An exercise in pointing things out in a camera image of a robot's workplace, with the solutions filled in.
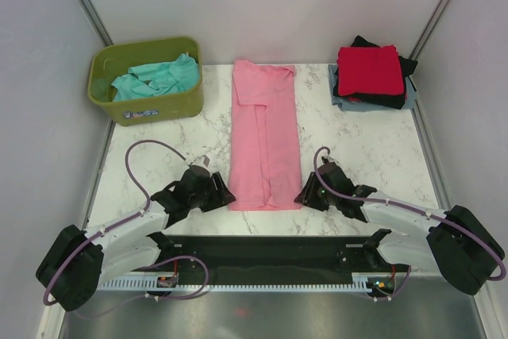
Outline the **pink t shirt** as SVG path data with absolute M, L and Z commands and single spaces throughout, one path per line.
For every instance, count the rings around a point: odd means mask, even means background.
M 235 211 L 298 210 L 302 170 L 295 66 L 233 65 L 229 189 Z

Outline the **olive green plastic bin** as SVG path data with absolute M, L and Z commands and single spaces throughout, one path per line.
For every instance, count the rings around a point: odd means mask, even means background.
M 142 64 L 177 60 L 187 54 L 196 61 L 198 78 L 188 91 L 157 97 L 114 101 L 113 81 Z M 111 120 L 122 126 L 194 117 L 203 108 L 202 62 L 199 43 L 191 37 L 169 37 L 116 44 L 99 51 L 91 61 L 87 94 Z

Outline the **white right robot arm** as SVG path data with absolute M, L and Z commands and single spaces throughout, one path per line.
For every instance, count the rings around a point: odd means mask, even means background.
M 372 270 L 401 264 L 439 272 L 466 295 L 506 276 L 503 249 L 463 206 L 440 210 L 390 198 L 374 187 L 355 185 L 330 161 L 310 173 L 295 202 L 320 211 L 335 207 L 347 218 L 381 225 L 363 252 Z

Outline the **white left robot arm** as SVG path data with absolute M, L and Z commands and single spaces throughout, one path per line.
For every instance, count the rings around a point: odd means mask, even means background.
M 168 269 L 174 261 L 163 231 L 193 209 L 203 213 L 235 202 L 221 174 L 191 165 L 134 212 L 103 225 L 62 229 L 36 270 L 43 303 L 77 310 L 97 288 L 137 269 Z

